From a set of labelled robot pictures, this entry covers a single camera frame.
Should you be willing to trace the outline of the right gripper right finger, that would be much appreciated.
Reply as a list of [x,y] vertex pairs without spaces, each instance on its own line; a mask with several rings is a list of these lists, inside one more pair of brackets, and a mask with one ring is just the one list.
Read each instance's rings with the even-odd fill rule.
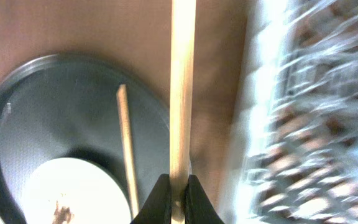
[[195,175],[189,176],[185,189],[185,223],[224,224]]

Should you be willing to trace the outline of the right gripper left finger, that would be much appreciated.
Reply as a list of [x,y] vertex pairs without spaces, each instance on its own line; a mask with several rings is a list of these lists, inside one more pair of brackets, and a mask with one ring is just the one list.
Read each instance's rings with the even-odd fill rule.
[[168,174],[162,174],[131,224],[171,224],[171,216],[170,178]]

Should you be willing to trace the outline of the food scraps and rice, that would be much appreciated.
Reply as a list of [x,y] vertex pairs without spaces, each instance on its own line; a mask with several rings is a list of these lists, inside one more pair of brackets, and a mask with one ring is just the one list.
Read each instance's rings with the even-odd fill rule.
[[73,219],[74,214],[70,207],[60,206],[59,202],[56,201],[52,224],[70,224]]

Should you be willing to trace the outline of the grey plate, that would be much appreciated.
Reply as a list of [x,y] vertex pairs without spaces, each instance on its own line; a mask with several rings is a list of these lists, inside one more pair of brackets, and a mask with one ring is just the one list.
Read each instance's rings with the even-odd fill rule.
[[131,208],[119,182],[82,159],[52,159],[40,165],[22,191],[27,223],[52,224],[56,201],[70,207],[70,223],[130,223]]

